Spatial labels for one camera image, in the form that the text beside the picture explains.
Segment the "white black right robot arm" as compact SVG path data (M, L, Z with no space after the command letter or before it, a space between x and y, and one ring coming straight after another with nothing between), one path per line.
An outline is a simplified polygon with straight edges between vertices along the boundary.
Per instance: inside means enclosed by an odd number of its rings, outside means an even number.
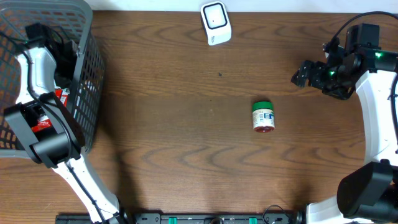
M327 62L306 60L292 83L347 100L356 93L365 133L364 165L341 180L335 196L306 207L306 223L397 223L397 54L339 48Z

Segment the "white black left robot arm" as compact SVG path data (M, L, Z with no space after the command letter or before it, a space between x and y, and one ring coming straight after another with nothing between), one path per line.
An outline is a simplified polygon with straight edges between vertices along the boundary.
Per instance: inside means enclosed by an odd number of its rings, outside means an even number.
M88 137L99 102L100 82L77 81L82 58L74 40L42 23L25 27L27 40L15 43L20 67L19 95L4 109L4 119L29 159L63 177L86 206L92 223L129 223L118 198L86 157Z

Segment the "red snack bag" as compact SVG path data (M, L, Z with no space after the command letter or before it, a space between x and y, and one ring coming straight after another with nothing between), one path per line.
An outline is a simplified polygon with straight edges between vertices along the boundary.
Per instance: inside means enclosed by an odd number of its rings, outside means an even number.
M58 99L62 102L64 106L67 106L67 101L68 101L68 96L70 92L68 88L65 89L60 89L57 88L55 90L55 95L58 97ZM47 115L40 115L38 118L38 123L34 127L32 127L32 131L34 133L38 133L39 131L42 131L47 128L51 128L52 123Z

